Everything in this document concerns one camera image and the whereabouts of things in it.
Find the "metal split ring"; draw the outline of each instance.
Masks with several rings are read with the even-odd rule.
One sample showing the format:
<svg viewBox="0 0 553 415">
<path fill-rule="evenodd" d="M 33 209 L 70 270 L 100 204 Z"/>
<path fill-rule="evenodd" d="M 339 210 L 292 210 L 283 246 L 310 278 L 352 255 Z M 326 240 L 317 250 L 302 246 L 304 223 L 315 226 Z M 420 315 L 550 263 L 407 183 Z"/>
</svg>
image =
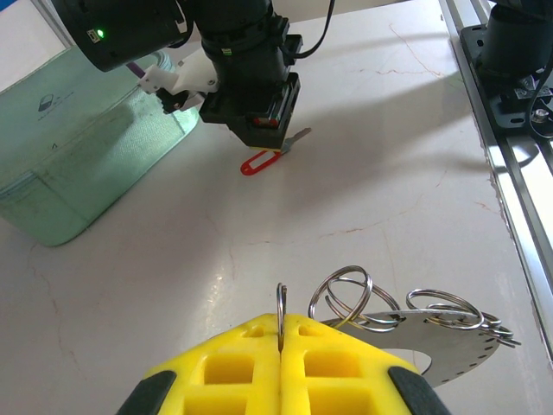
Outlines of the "metal split ring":
<svg viewBox="0 0 553 415">
<path fill-rule="evenodd" d="M 361 273 L 364 276 L 364 281 L 360 282 L 355 279 L 345 277 L 346 274 L 352 273 L 352 272 Z M 338 298 L 338 296 L 333 292 L 332 284 L 338 283 L 338 282 L 355 284 L 363 288 L 363 293 L 361 295 L 361 298 L 353 308 L 349 307 L 347 304 L 341 301 Z M 396 326 L 402 321 L 399 318 L 394 320 L 383 320 L 383 319 L 377 319 L 377 318 L 369 317 L 362 314 L 373 292 L 378 297 L 382 298 L 390 306 L 392 310 L 400 310 L 400 307 L 397 301 L 390 294 L 388 294 L 385 290 L 381 289 L 380 287 L 372 283 L 371 276 L 360 266 L 351 265 L 351 266 L 346 266 L 344 268 L 341 268 L 337 272 L 334 272 L 332 275 L 327 277 L 322 282 L 322 284 L 315 291 L 309 303 L 308 316 L 310 318 L 315 318 L 316 305 L 321 299 L 322 294 L 325 291 L 327 292 L 327 295 L 325 296 L 325 301 L 327 302 L 328 307 L 336 316 L 340 318 L 339 322 L 333 325 L 335 329 L 343 326 L 346 323 L 349 323 L 358 329 L 373 331 L 376 333 L 387 333 L 392 331 L 394 328 L 396 328 Z M 385 327 L 385 328 L 369 327 L 368 325 L 371 323 L 380 324 L 388 327 Z"/>
<path fill-rule="evenodd" d="M 284 348 L 284 317 L 286 316 L 286 285 L 276 287 L 276 321 L 278 323 L 278 351 Z"/>
<path fill-rule="evenodd" d="M 363 276 L 363 280 L 359 281 L 346 277 L 347 274 L 354 272 L 360 273 Z M 333 291 L 333 284 L 336 283 L 354 284 L 362 288 L 363 291 L 359 301 L 353 307 L 340 300 Z M 386 313 L 391 319 L 384 319 L 383 313 L 379 313 L 378 316 L 363 314 L 363 310 L 369 303 L 373 292 L 376 296 L 382 298 L 391 308 L 391 312 Z M 389 333 L 405 319 L 399 313 L 397 315 L 393 313 L 393 311 L 401 311 L 397 301 L 388 292 L 375 285 L 369 273 L 357 265 L 345 266 L 325 278 L 309 302 L 308 316 L 310 318 L 315 319 L 316 306 L 323 295 L 328 308 L 338 317 L 338 319 L 326 322 L 330 327 L 335 329 L 342 327 L 344 324 L 350 324 L 357 329 L 365 331 Z M 429 304 L 426 309 L 419 309 L 412 303 L 415 297 L 439 298 L 449 301 L 451 304 L 433 303 Z M 479 330 L 482 332 L 480 335 L 487 335 L 510 348 L 521 344 L 513 339 L 514 334 L 508 328 L 502 326 L 501 320 L 496 316 L 478 310 L 467 300 L 454 294 L 439 290 L 413 290 L 407 294 L 405 302 L 411 310 L 428 312 L 430 316 L 425 320 L 426 322 L 432 322 L 433 324 L 453 330 Z M 280 330 L 281 325 L 279 320 L 279 347 L 281 345 Z"/>
<path fill-rule="evenodd" d="M 407 303 L 407 307 L 409 307 L 411 310 L 420 310 L 411 302 L 411 300 L 415 297 L 433 297 L 433 298 L 440 298 L 441 300 L 449 301 L 455 304 L 456 307 L 448 306 L 445 304 L 433 304 L 429 306 L 429 309 L 432 310 L 432 308 L 434 308 L 435 310 L 439 310 L 439 309 L 444 310 L 446 308 L 450 308 L 452 310 L 465 311 L 467 313 L 474 314 L 474 317 L 476 318 L 476 322 L 474 324 L 471 324 L 469 322 L 463 322 L 461 320 L 450 321 L 450 320 L 444 320 L 440 317 L 429 317 L 428 321 L 432 322 L 433 324 L 437 324 L 439 326 L 446 327 L 448 329 L 454 329 L 454 330 L 475 330 L 475 329 L 481 328 L 484 322 L 486 321 L 486 318 L 484 317 L 484 315 L 480 310 L 474 307 L 467 300 L 461 297 L 457 297 L 454 294 L 450 294 L 445 291 L 430 290 L 430 289 L 426 289 L 426 290 L 417 289 L 417 290 L 410 291 L 409 293 L 407 293 L 405 302 Z"/>
</svg>

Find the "metal rail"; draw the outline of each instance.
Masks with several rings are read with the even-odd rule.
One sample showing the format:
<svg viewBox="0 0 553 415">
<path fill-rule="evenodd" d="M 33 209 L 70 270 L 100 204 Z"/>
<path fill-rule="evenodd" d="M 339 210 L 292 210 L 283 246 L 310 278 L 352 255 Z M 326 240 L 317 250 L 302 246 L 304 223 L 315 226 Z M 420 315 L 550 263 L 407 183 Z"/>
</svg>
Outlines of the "metal rail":
<svg viewBox="0 0 553 415">
<path fill-rule="evenodd" d="M 473 5 L 467 13 L 467 5 Z M 542 336 L 553 355 L 553 148 L 528 136 L 495 137 L 463 51 L 459 32 L 486 24 L 485 0 L 440 0 L 444 20 L 496 186 L 522 263 Z M 479 22 L 474 23 L 474 15 Z"/>
</svg>

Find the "black rubber pad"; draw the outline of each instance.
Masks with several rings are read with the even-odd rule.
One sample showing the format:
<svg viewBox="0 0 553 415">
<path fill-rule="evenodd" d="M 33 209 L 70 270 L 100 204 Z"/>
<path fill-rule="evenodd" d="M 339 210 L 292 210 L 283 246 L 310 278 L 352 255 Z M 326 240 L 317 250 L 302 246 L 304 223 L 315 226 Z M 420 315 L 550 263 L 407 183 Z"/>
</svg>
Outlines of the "black rubber pad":
<svg viewBox="0 0 553 415">
<path fill-rule="evenodd" d="M 403 367 L 391 367 L 388 375 L 412 415 L 451 415 L 422 376 Z"/>
<path fill-rule="evenodd" d="M 175 379 L 176 373 L 166 370 L 141 380 L 116 415 L 157 415 Z"/>
</svg>

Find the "screw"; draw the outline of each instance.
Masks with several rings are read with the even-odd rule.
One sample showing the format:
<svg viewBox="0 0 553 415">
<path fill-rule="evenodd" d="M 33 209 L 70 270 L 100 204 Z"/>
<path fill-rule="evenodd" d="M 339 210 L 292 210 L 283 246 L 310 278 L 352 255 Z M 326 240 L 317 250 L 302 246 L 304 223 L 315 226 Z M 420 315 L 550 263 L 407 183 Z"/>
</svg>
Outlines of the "screw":
<svg viewBox="0 0 553 415">
<path fill-rule="evenodd" d="M 538 108 L 532 114 L 532 121 L 534 123 L 542 124 L 547 121 L 547 117 L 550 115 L 549 111 L 544 110 L 543 108 Z"/>
</svg>

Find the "black cable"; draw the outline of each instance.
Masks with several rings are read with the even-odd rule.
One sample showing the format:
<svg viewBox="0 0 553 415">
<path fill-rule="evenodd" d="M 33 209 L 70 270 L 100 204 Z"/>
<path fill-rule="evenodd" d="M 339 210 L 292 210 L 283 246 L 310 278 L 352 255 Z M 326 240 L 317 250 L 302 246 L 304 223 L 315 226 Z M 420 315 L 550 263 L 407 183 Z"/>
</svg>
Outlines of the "black cable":
<svg viewBox="0 0 553 415">
<path fill-rule="evenodd" d="M 530 133 L 531 137 L 535 138 L 536 140 L 550 140 L 553 138 L 553 136 L 547 137 L 537 132 L 536 129 L 534 128 L 534 123 L 532 122 L 532 112 L 534 111 L 534 106 L 536 105 L 537 97 L 539 96 L 539 93 L 542 91 L 543 87 L 545 86 L 545 82 L 547 82 L 547 80 L 551 76 L 551 73 L 553 73 L 553 48 L 551 49 L 550 59 L 547 62 L 547 65 L 545 66 L 545 69 L 543 70 L 542 75 L 540 76 L 540 79 L 536 86 L 536 91 L 534 91 L 534 94 L 530 99 L 530 104 L 528 105 L 528 109 L 526 110 L 526 126 L 528 128 L 528 132 Z"/>
<path fill-rule="evenodd" d="M 328 27 L 330 26 L 330 19 L 332 19 L 332 14 L 334 13 L 334 3 L 336 3 L 336 0 L 330 0 L 330 4 L 328 5 L 327 22 L 325 23 L 325 29 L 322 32 L 321 39 L 319 39 L 319 41 L 310 50 L 306 50 L 305 52 L 301 52 L 299 54 L 292 54 L 284 45 L 282 45 L 280 49 L 283 51 L 283 54 L 291 59 L 305 59 L 314 54 L 327 35 Z"/>
</svg>

